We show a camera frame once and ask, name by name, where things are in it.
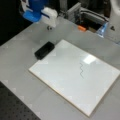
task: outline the dark background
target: dark background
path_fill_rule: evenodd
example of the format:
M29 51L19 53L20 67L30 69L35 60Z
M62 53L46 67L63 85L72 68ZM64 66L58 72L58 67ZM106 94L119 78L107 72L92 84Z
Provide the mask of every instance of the dark background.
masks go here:
M20 0L0 1L0 45L30 25L19 14Z

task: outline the white object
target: white object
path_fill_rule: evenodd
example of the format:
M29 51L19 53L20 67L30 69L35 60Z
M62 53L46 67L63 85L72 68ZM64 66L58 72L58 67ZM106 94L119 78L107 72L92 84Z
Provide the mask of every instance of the white object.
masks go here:
M48 7L45 7L42 11L42 13L44 13L45 15L47 15L48 17L42 15L42 21L51 26L51 27L56 27L57 25L57 11L56 10L53 10L51 8L48 8Z
M87 116L120 74L118 69L65 40L29 71Z
M120 0L111 1L110 20L105 31L104 37L115 42L120 42Z
M22 5L22 8L23 8L23 11L25 12L26 10L30 10L30 11L33 11L33 10L31 10L31 9L29 9L27 6L29 6L29 1L28 0L26 0L26 2L23 2L22 0L21 0L21 5Z

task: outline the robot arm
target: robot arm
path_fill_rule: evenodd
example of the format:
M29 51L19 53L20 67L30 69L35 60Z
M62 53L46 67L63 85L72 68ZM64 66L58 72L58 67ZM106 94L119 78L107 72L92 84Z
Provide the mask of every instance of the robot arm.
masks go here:
M57 11L45 7L48 0L21 0L24 10L23 17L31 22L43 21L51 27L56 27Z

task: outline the table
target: table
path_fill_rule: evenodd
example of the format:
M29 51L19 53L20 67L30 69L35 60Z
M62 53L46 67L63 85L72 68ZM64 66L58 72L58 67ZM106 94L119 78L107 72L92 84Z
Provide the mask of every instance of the table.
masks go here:
M51 31L42 22L33 24L1 46L0 81L42 120L118 120L120 78L88 118L28 71L37 62L37 49L47 41L57 44L61 39L120 69L119 45L90 31L81 32L63 18L59 21Z

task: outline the blue object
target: blue object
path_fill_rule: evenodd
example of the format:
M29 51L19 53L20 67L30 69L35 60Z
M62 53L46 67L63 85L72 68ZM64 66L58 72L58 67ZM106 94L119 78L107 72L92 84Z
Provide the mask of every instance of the blue object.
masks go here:
M48 3L48 0L29 0L29 8L33 12L27 10L23 17L31 22L38 22L41 19L41 10Z

